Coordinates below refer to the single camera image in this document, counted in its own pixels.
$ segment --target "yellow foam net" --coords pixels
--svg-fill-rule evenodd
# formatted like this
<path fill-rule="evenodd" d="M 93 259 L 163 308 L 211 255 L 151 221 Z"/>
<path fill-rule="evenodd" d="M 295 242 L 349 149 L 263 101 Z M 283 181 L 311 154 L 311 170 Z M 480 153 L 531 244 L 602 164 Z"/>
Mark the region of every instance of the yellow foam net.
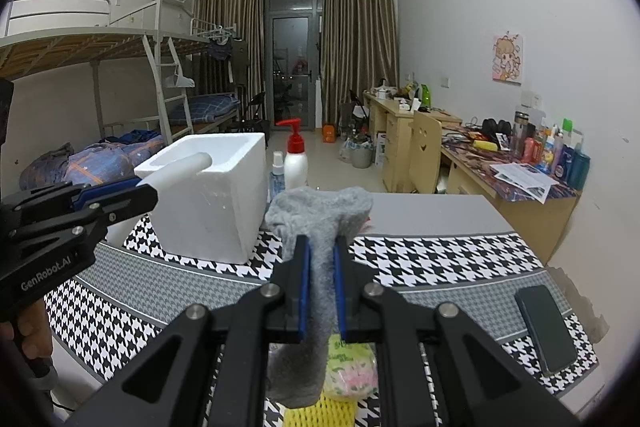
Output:
<path fill-rule="evenodd" d="M 311 407 L 285 409 L 282 427 L 353 427 L 356 402 L 338 402 L 324 393 Z"/>

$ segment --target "table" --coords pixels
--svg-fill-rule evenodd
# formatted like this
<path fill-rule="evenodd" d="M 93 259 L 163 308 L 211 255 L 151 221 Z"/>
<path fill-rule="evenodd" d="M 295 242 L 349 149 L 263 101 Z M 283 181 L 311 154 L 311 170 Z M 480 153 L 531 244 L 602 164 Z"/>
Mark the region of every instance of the table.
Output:
<path fill-rule="evenodd" d="M 375 267 L 380 283 L 412 302 L 459 303 L 569 409 L 576 412 L 591 399 L 602 374 L 584 328 L 535 254 L 484 197 L 373 197 L 370 221 L 350 251 Z M 281 247 L 277 237 L 261 231 L 246 265 L 199 261 L 163 251 L 146 218 L 125 245 L 127 250 L 98 245 L 92 267 L 46 296 L 54 363 L 62 386 L 78 402 L 191 302 L 222 306 L 268 280 Z M 574 364 L 549 378 L 540 373 L 513 299 L 519 287 L 536 284 L 549 287 L 578 350 Z M 377 397 L 367 399 L 356 425 L 379 425 L 379 407 Z M 282 414 L 280 405 L 267 400 L 264 426 L 279 427 Z"/>
<path fill-rule="evenodd" d="M 443 134 L 447 130 L 461 129 L 446 125 Z M 546 265 L 574 211 L 579 192 L 564 184 L 553 185 L 541 204 L 523 190 L 495 178 L 490 165 L 518 161 L 509 153 L 485 151 L 468 143 L 443 143 L 441 152 L 451 163 L 447 194 L 483 195 Z"/>
<path fill-rule="evenodd" d="M 375 139 L 379 132 L 386 133 L 385 160 L 382 181 L 388 192 L 411 192 L 409 181 L 409 150 L 414 114 L 399 108 L 396 100 L 383 100 L 366 92 L 365 103 L 369 106 L 369 131 Z M 462 120 L 442 109 L 428 113 L 442 123 L 460 124 Z"/>

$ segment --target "door frame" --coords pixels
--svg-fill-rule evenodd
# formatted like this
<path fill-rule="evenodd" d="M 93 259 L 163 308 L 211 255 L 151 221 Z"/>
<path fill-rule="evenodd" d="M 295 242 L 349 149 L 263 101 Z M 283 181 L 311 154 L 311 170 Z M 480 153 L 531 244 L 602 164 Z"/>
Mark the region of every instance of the door frame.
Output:
<path fill-rule="evenodd" d="M 275 19 L 291 19 L 306 17 L 308 20 L 308 37 L 306 41 L 306 54 L 309 65 L 309 90 L 308 90 L 308 125 L 305 130 L 314 130 L 316 127 L 316 80 L 320 76 L 320 24 L 322 8 L 318 8 L 318 0 L 312 0 L 311 10 L 278 10 L 271 11 L 271 0 L 264 0 L 264 90 L 266 95 L 267 118 L 273 123 L 273 21 Z"/>

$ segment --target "brown curtain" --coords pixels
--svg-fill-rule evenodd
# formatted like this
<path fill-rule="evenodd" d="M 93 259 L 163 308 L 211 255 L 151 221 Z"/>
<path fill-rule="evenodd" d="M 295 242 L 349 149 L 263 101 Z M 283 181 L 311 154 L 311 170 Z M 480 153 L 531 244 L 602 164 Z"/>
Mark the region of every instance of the brown curtain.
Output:
<path fill-rule="evenodd" d="M 239 89 L 238 95 L 249 99 L 264 91 L 264 0 L 195 0 L 194 15 L 223 26 L 236 24 L 237 36 L 246 40 L 249 55 L 246 93 Z M 233 91 L 226 62 L 200 54 L 195 90 L 196 94 Z"/>
<path fill-rule="evenodd" d="M 322 119 L 336 124 L 349 90 L 386 78 L 398 85 L 394 0 L 324 0 L 322 15 Z"/>

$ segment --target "orange bag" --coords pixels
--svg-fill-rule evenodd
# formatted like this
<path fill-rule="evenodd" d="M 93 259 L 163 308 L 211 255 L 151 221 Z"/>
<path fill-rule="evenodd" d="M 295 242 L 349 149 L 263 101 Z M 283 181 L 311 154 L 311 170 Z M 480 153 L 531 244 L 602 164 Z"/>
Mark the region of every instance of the orange bag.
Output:
<path fill-rule="evenodd" d="M 322 141 L 324 143 L 335 143 L 335 128 L 333 125 L 322 127 Z"/>

